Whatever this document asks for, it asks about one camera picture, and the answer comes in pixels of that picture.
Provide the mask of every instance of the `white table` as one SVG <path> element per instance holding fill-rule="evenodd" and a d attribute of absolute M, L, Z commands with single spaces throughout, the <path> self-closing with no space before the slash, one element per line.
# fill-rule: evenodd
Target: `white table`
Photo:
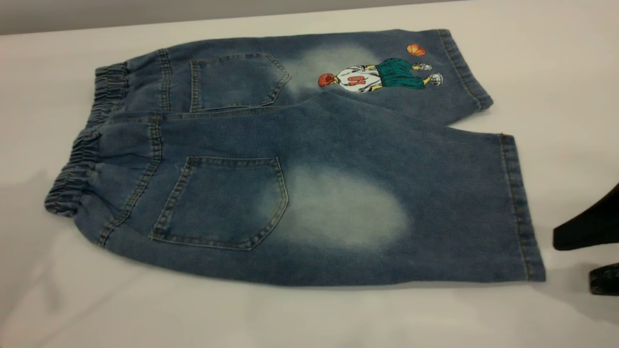
<path fill-rule="evenodd" d="M 552 248 L 552 228 L 619 181 L 617 14 L 477 0 L 0 37 L 0 346 L 617 348 L 619 298 L 589 295 L 587 273 L 619 245 Z M 516 137 L 544 284 L 218 281 L 125 261 L 43 209 L 98 66 L 206 38 L 439 27 L 495 100 L 456 126 Z"/>

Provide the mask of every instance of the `embroidered patch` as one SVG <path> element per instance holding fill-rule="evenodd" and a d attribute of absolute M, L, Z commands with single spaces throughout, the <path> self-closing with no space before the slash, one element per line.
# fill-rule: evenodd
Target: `embroidered patch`
<path fill-rule="evenodd" d="M 423 56 L 426 50 L 419 45 L 411 44 L 406 50 L 413 56 Z M 424 89 L 427 84 L 439 86 L 443 84 L 443 75 L 435 72 L 425 79 L 415 76 L 411 71 L 430 71 L 432 66 L 427 63 L 411 64 L 402 58 L 387 58 L 377 65 L 355 65 L 340 71 L 337 75 L 322 74 L 318 85 L 339 84 L 345 90 L 356 93 L 374 92 L 383 87 L 405 87 L 408 89 Z"/>

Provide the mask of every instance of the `elastic waistband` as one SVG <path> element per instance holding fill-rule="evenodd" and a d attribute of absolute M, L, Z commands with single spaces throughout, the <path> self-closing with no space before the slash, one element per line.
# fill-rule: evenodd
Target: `elastic waistband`
<path fill-rule="evenodd" d="M 45 199 L 47 211 L 73 216 L 88 175 L 98 162 L 98 129 L 123 100 L 127 91 L 126 63 L 100 67 L 95 71 L 95 101 L 86 127 L 73 142 L 69 163 L 60 172 Z"/>
<path fill-rule="evenodd" d="M 447 29 L 438 29 L 437 32 L 443 42 L 443 46 L 445 47 L 445 51 L 447 52 L 451 63 L 460 77 L 462 84 L 479 104 L 479 110 L 489 108 L 492 104 L 494 104 L 494 101 L 488 92 L 483 89 L 482 85 L 477 82 L 475 76 L 473 76 L 473 73 L 469 69 L 469 65 L 464 60 L 464 57 L 458 49 L 456 42 L 451 37 L 451 32 Z"/>

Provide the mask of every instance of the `denim pocket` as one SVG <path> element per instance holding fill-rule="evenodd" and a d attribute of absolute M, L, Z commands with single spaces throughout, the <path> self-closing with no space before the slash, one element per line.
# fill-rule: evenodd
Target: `denim pocket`
<path fill-rule="evenodd" d="M 289 79 L 267 53 L 191 61 L 191 112 L 271 104 Z"/>
<path fill-rule="evenodd" d="M 288 205 L 277 157 L 187 157 L 150 238 L 169 243 L 251 250 Z"/>

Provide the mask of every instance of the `black object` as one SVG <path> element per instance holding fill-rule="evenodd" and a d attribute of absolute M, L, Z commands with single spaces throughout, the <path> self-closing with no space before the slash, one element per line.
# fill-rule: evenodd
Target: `black object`
<path fill-rule="evenodd" d="M 619 184 L 582 214 L 555 228 L 553 238 L 557 250 L 608 243 L 619 243 Z"/>
<path fill-rule="evenodd" d="M 594 295 L 619 296 L 619 263 L 589 272 L 589 284 Z"/>

